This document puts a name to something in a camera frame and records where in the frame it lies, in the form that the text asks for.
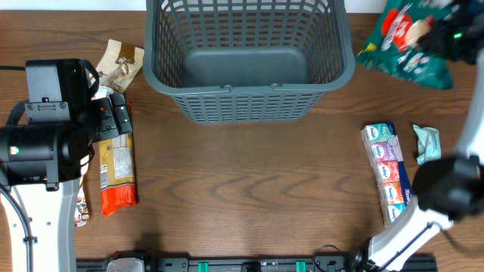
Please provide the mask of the Kleenex tissue multipack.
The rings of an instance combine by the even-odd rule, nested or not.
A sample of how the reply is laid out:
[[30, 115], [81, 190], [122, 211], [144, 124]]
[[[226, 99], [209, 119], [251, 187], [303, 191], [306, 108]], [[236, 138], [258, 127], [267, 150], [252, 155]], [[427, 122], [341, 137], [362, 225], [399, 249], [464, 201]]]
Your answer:
[[410, 203], [413, 192], [392, 122], [366, 125], [361, 137], [374, 171], [383, 222], [393, 223]]

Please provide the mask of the green Nescafe coffee bag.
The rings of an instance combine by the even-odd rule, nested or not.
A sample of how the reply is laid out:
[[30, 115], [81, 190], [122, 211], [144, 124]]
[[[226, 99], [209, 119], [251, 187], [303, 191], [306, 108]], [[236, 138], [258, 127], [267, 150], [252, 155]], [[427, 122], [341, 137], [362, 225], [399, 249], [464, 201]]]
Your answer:
[[453, 79], [445, 61], [417, 44], [436, 22], [451, 13], [449, 1], [388, 0], [356, 60], [370, 70], [423, 87], [450, 89]]

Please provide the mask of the small white tissue packet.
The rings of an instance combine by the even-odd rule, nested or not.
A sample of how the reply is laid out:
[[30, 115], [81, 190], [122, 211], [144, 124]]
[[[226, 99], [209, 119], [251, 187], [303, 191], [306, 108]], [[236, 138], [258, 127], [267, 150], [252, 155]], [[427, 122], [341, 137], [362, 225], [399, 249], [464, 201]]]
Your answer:
[[417, 163], [423, 165], [425, 162], [441, 159], [439, 131], [436, 128], [418, 125], [413, 125], [413, 129], [417, 135]]

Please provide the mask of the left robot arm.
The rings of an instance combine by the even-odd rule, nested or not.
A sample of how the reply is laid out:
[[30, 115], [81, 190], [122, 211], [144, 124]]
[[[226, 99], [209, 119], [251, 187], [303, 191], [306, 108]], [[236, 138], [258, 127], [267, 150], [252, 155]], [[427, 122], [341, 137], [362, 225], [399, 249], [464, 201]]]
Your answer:
[[93, 144], [132, 131], [121, 94], [96, 98], [83, 59], [29, 60], [29, 97], [1, 129], [1, 203], [15, 271], [76, 269], [75, 210]]

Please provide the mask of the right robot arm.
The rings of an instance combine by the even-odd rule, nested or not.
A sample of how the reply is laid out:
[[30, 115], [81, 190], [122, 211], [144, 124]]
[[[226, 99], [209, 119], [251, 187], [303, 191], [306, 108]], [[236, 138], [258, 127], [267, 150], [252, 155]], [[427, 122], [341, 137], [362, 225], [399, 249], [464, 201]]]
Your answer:
[[477, 68], [473, 101], [453, 154], [420, 166], [407, 208], [367, 240], [347, 267], [400, 271], [435, 235], [483, 212], [483, 3], [389, 1], [358, 60], [434, 88], [451, 87], [447, 60]]

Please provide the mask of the orange spaghetti packet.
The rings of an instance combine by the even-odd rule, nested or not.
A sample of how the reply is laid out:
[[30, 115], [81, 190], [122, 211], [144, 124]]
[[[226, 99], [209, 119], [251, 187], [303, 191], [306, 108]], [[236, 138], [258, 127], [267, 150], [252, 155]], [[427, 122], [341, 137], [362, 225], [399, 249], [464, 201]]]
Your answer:
[[101, 210], [108, 217], [138, 202], [132, 133], [101, 141], [99, 155]]

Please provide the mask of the grey plastic basket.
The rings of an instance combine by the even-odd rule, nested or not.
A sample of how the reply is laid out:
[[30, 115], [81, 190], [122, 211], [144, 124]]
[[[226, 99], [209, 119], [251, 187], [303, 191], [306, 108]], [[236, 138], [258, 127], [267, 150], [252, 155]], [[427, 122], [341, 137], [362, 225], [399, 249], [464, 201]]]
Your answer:
[[198, 123], [304, 117], [355, 72], [337, 0], [147, 0], [143, 72]]

